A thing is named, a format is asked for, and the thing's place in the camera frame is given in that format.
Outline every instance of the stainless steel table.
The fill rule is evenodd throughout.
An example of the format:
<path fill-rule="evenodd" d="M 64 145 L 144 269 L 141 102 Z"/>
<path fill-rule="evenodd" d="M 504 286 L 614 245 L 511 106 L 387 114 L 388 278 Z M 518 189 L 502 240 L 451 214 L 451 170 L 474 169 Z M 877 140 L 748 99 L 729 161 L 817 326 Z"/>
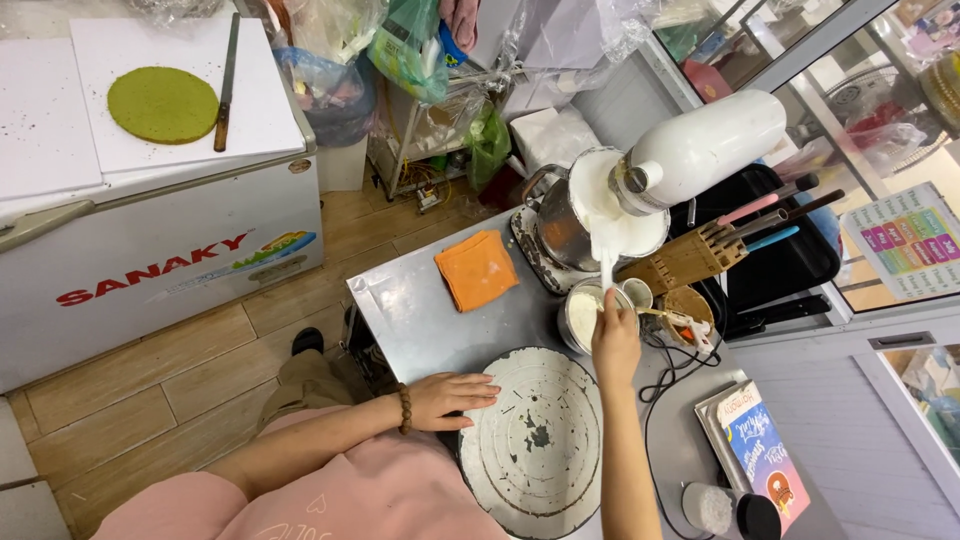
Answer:
<path fill-rule="evenodd" d="M 512 214 L 513 210 L 504 212 L 347 280 L 360 314 L 398 381 L 409 383 L 442 371 L 483 371 L 501 353 L 530 345 L 561 351 L 594 374 L 590 358 L 570 350 L 557 330 L 557 311 L 564 299 L 543 287 L 516 241 L 507 253 L 514 262 L 520 284 L 474 311 L 458 313 L 454 307 L 433 257 L 481 230 L 500 231 L 504 244 L 508 245 L 513 239 L 509 224 Z M 700 534 L 686 522 L 681 510 L 683 482 L 715 483 L 720 468 L 694 415 L 693 405 L 745 379 L 726 344 L 720 345 L 719 352 L 723 358 L 719 367 L 698 370 L 660 398 L 645 433 L 662 510 L 681 534 L 691 538 Z M 664 367 L 663 353 L 644 345 L 634 387 L 656 382 Z M 646 414 L 647 406 L 637 400 L 640 418 Z M 811 504 L 784 538 L 846 538 L 803 466 L 798 463 L 797 468 Z M 662 527 L 664 538 L 678 538 L 666 523 Z M 599 515 L 594 515 L 567 538 L 601 537 Z"/>

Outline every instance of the knife block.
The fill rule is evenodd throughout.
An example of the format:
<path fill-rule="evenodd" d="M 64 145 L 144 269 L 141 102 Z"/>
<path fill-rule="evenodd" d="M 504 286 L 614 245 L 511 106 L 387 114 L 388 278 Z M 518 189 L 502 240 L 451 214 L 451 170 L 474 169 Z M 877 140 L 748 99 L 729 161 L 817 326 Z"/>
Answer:
<path fill-rule="evenodd" d="M 616 280 L 639 278 L 654 296 L 727 271 L 747 256 L 742 240 L 719 242 L 723 234 L 733 232 L 732 225 L 719 226 L 711 221 L 675 238 L 653 254 L 631 262 L 616 273 Z"/>

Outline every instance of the white cutting board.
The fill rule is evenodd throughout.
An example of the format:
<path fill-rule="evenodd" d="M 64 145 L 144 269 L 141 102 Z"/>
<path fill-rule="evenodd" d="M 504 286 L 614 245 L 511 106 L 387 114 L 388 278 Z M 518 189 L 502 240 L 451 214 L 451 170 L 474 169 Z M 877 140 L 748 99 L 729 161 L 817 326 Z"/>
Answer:
<path fill-rule="evenodd" d="M 103 183 L 69 39 L 0 39 L 0 201 Z"/>
<path fill-rule="evenodd" d="M 86 109 L 106 173 L 195 161 L 297 151 L 304 147 L 284 83 L 258 19 L 241 19 L 227 150 L 213 151 L 213 134 L 188 144 L 154 144 L 113 121 L 107 92 L 137 67 L 176 67 L 207 81 L 220 97 L 230 34 L 229 17 L 183 19 L 158 29 L 137 19 L 73 19 L 70 33 L 84 85 Z"/>

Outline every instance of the black cable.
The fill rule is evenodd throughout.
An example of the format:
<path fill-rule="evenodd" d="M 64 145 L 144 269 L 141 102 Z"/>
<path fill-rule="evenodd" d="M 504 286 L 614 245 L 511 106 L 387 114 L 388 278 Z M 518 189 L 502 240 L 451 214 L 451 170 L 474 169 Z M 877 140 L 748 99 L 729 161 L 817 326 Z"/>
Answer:
<path fill-rule="evenodd" d="M 721 294 L 720 296 L 723 300 L 723 330 L 720 331 L 717 329 L 718 335 L 716 345 L 713 346 L 713 350 L 710 351 L 710 354 L 704 359 L 699 358 L 699 353 L 692 355 L 680 347 L 667 345 L 663 339 L 660 338 L 660 336 L 656 335 L 647 326 L 642 326 L 640 328 L 640 334 L 643 336 L 643 342 L 656 349 L 662 349 L 666 355 L 667 361 L 667 367 L 660 372 L 660 375 L 657 377 L 657 382 L 640 388 L 639 392 L 637 393 L 637 396 L 642 403 L 650 404 L 650 407 L 647 409 L 646 418 L 643 420 L 643 451 L 647 454 L 647 466 L 650 468 L 650 480 L 654 484 L 654 495 L 657 497 L 657 504 L 660 505 L 660 511 L 663 514 L 663 521 L 665 521 L 667 526 L 673 530 L 674 534 L 683 538 L 683 540 L 710 540 L 715 535 L 711 534 L 710 536 L 706 536 L 704 538 L 690 538 L 689 536 L 683 536 L 670 521 L 670 516 L 667 515 L 666 509 L 663 508 L 663 500 L 660 498 L 660 490 L 657 487 L 657 479 L 654 477 L 653 464 L 650 462 L 650 432 L 648 429 L 650 427 L 650 417 L 653 415 L 654 407 L 657 406 L 657 402 L 663 397 L 663 394 L 665 394 L 667 390 L 673 388 L 681 380 L 693 375 L 702 367 L 717 367 L 720 365 L 721 358 L 720 355 L 717 354 L 717 347 L 720 346 L 720 342 L 723 340 L 723 335 L 727 333 L 727 319 L 729 315 L 727 313 L 727 296 L 725 294 Z M 680 365 L 674 364 L 673 356 L 670 355 L 670 351 L 676 351 L 683 354 L 687 357 L 687 361 Z M 710 361 L 714 358 L 716 358 L 716 363 L 710 363 Z M 677 377 L 678 371 L 688 368 L 693 363 L 697 364 L 693 367 L 693 369 Z M 644 392 L 650 391 L 653 392 L 653 395 L 648 397 L 643 396 Z"/>

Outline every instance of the wooden floor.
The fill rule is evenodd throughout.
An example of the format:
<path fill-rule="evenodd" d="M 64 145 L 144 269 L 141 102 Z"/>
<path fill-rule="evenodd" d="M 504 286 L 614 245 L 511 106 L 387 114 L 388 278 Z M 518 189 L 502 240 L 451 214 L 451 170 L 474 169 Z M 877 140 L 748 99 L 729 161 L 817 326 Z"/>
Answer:
<path fill-rule="evenodd" d="M 74 538 L 151 483 L 250 439 L 294 335 L 317 327 L 336 356 L 344 280 L 479 221 L 465 215 L 466 191 L 455 183 L 449 204 L 423 215 L 412 200 L 388 204 L 369 176 L 363 191 L 324 193 L 322 267 L 10 393 Z"/>

